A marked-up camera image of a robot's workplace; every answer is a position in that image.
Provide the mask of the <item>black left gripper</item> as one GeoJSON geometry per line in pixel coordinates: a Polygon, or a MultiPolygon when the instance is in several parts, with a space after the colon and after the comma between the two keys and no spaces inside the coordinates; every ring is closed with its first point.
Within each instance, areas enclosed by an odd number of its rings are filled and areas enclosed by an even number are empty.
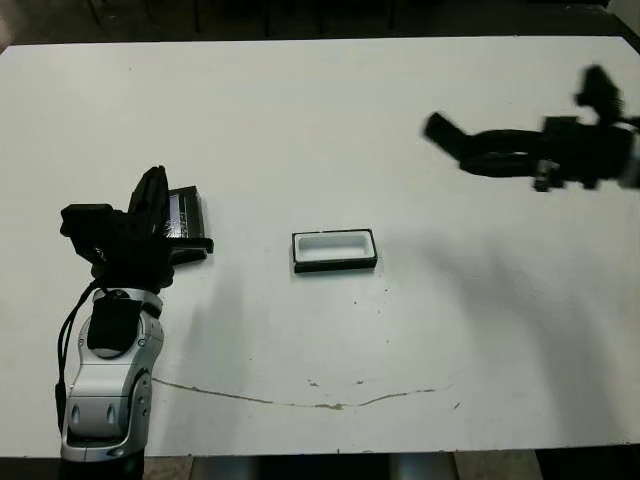
{"type": "Polygon", "coordinates": [[[200,262],[213,253],[199,208],[169,211],[169,187],[163,166],[147,170],[131,194],[128,215],[116,216],[111,235],[95,242],[91,274],[103,287],[157,293],[173,282],[177,267],[200,262]],[[154,225],[157,170],[156,225],[154,225]]]}

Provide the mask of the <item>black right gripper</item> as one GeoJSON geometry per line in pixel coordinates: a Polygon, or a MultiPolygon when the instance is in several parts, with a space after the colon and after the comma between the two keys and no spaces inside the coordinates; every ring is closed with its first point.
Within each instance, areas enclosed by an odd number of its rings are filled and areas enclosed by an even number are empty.
{"type": "Polygon", "coordinates": [[[629,129],[584,125],[575,117],[547,117],[541,133],[505,129],[471,136],[476,151],[532,151],[537,144],[537,160],[522,152],[492,152],[466,157],[459,161],[459,168],[489,178],[534,176],[533,188],[538,192],[563,188],[568,182],[595,190],[601,181],[620,176],[631,157],[629,129]]]}

